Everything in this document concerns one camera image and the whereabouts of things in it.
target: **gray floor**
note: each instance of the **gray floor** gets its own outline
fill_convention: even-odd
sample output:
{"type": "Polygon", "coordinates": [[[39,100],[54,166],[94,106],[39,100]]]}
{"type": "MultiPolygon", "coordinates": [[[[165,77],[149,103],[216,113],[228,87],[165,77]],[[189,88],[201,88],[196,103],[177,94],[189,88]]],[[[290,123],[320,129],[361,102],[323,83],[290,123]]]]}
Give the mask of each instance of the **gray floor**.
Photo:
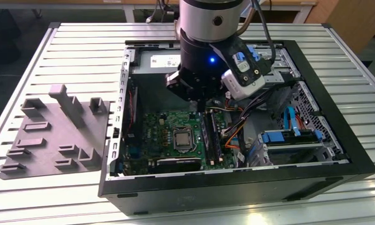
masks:
{"type": "MultiPolygon", "coordinates": [[[[11,10],[10,13],[22,32],[21,37],[15,40],[17,46],[21,50],[21,58],[9,65],[0,65],[0,114],[18,83],[19,77],[17,76],[21,76],[23,73],[50,22],[125,22],[121,10],[43,10],[41,19],[34,18],[30,10],[11,10]]],[[[136,22],[142,23],[148,14],[149,13],[146,12],[144,15],[142,11],[134,10],[136,22]]],[[[160,18],[161,15],[157,13],[154,20],[158,21],[160,18]]],[[[172,17],[166,15],[164,21],[170,22],[172,17]]],[[[373,61],[369,71],[375,76],[375,39],[369,41],[367,48],[359,55],[359,58],[360,60],[373,61]]]]}

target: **white connector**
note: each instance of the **white connector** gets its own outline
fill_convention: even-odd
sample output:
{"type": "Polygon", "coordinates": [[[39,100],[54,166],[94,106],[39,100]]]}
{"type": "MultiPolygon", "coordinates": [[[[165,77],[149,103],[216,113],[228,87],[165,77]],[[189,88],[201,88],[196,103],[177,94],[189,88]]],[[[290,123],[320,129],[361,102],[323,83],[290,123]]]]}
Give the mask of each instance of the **white connector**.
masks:
{"type": "Polygon", "coordinates": [[[149,23],[152,21],[152,16],[145,19],[145,22],[149,23]]]}
{"type": "Polygon", "coordinates": [[[226,136],[228,136],[226,133],[225,133],[225,130],[226,130],[226,129],[221,129],[221,130],[220,130],[220,136],[221,136],[221,137],[226,137],[226,136]]]}

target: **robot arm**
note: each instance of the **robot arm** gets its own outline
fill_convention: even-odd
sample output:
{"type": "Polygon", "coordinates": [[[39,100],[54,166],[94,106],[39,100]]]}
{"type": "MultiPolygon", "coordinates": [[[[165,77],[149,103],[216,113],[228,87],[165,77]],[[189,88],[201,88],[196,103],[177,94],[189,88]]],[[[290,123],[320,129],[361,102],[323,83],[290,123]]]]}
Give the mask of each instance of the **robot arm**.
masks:
{"type": "Polygon", "coordinates": [[[178,97],[197,102],[198,112],[225,88],[236,100],[250,96],[264,86],[262,75],[270,71],[272,59],[254,61],[238,38],[242,4],[242,0],[180,0],[180,65],[165,80],[178,97]],[[238,53],[244,55],[241,61],[233,57],[238,53]]]}

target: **aluminum slotted table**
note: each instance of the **aluminum slotted table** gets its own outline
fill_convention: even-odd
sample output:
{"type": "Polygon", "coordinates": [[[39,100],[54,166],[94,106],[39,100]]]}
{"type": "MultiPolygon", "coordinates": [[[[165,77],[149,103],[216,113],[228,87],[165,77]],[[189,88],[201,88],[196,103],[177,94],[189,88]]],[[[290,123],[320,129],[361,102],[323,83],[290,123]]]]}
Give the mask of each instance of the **aluminum slotted table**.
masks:
{"type": "MultiPolygon", "coordinates": [[[[331,28],[320,24],[269,24],[273,39],[292,39],[313,67],[344,118],[375,162],[375,78],[331,28]]],[[[172,39],[173,24],[61,23],[47,29],[0,117],[0,165],[22,121],[25,98],[51,103],[46,93],[63,83],[79,101],[116,101],[125,40],[172,39]]],[[[242,39],[265,39],[260,24],[242,39]]],[[[253,206],[126,217],[97,197],[99,171],[18,180],[0,179],[0,222],[75,224],[375,224],[375,175],[315,198],[253,206]]]]}

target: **blue latch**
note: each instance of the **blue latch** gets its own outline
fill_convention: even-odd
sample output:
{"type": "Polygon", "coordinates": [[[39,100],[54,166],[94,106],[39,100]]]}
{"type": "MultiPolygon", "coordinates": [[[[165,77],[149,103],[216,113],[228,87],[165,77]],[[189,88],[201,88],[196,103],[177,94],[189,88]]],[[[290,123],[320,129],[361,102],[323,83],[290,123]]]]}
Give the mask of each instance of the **blue latch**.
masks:
{"type": "Polygon", "coordinates": [[[315,130],[313,134],[316,136],[317,141],[320,142],[323,140],[323,133],[319,130],[315,130]]]}
{"type": "Polygon", "coordinates": [[[249,52],[252,53],[252,57],[254,58],[254,61],[258,61],[258,60],[260,60],[260,56],[258,56],[258,54],[256,53],[253,47],[248,46],[248,50],[249,50],[249,52]]]}
{"type": "Polygon", "coordinates": [[[252,155],[252,153],[254,153],[254,150],[256,150],[256,146],[254,146],[254,145],[252,145],[252,148],[250,148],[250,150],[249,150],[248,156],[250,156],[250,155],[252,155]]]}
{"type": "Polygon", "coordinates": [[[266,132],[268,138],[270,142],[284,142],[284,138],[280,131],[266,132]]]}
{"type": "Polygon", "coordinates": [[[264,142],[264,143],[268,143],[268,142],[269,142],[269,138],[268,138],[266,133],[261,134],[261,138],[262,138],[262,142],[264,142]]]}

